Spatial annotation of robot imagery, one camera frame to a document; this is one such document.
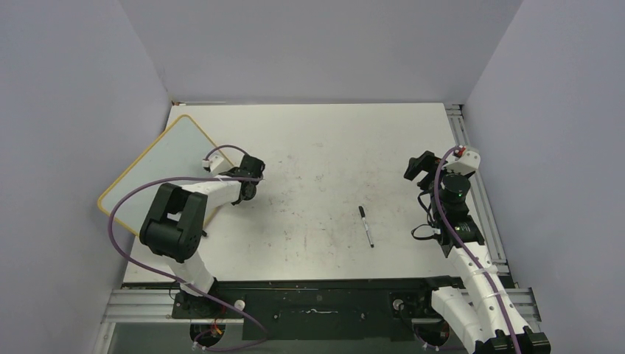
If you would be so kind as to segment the yellow framed whiteboard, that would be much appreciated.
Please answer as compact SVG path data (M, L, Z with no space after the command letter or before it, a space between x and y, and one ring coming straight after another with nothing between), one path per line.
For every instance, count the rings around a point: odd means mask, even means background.
M104 191L97 201L99 210L110 215L113 207L129 192L148 182L170 177L208 178L201 162L217 145L189 115L182 115ZM148 213L158 185L127 199L115 213L115 220L135 236Z

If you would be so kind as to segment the black white marker pen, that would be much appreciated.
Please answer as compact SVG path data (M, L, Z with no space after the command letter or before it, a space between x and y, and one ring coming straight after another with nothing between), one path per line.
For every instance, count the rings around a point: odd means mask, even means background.
M364 209L363 206L359 206L358 207L358 211L359 211L359 214L360 214L360 219L362 220L362 223L363 223L363 227L365 229L367 240L369 242L370 247L373 249L374 248L374 242L373 242L373 239L372 239L372 236L371 236L371 230L369 228L369 224L368 224L368 222L366 220L365 209Z

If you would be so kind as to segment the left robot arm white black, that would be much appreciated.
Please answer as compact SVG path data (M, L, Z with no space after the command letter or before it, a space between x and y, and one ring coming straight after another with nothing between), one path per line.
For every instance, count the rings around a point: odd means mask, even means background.
M152 253L166 260L180 284L176 302L208 318L222 310L217 280L198 254L205 235L206 213L226 204L237 205L256 195L265 163L244 155L240 164L202 181L179 186L161 184L148 209L139 239Z

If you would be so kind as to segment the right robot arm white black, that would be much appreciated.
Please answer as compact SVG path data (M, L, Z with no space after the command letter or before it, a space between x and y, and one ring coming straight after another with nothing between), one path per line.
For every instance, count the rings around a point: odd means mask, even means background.
M480 162L476 150L462 145L443 157L426 150L408 162L405 179L424 174L417 185L430 197L428 205L420 203L432 230L429 238L440 245L469 295L465 300L453 285L430 287L418 293L418 309L439 314L468 353L550 353L547 336L533 331L517 310L469 213L470 178Z

